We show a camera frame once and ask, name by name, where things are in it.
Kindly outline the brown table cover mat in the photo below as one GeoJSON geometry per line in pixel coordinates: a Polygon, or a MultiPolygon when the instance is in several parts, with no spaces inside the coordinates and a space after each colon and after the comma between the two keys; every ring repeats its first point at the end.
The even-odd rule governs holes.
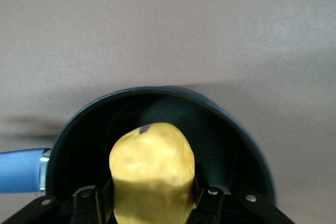
{"type": "Polygon", "coordinates": [[[51,147],[86,104],[139,86],[220,105],[278,207],[336,224],[336,0],[0,0],[0,152],[51,147]]]}

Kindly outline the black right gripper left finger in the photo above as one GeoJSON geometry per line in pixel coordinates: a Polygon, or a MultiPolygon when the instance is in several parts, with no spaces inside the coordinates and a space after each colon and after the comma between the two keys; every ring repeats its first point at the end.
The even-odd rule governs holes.
{"type": "Polygon", "coordinates": [[[71,224],[116,224],[113,190],[111,177],[95,186],[80,188],[73,198],[71,224]]]}

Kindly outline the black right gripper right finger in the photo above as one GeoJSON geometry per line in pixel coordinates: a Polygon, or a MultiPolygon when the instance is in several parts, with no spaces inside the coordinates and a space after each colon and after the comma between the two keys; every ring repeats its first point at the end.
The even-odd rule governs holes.
{"type": "Polygon", "coordinates": [[[192,193],[195,208],[191,211],[187,224],[223,224],[224,191],[209,185],[201,164],[195,164],[192,193]]]}

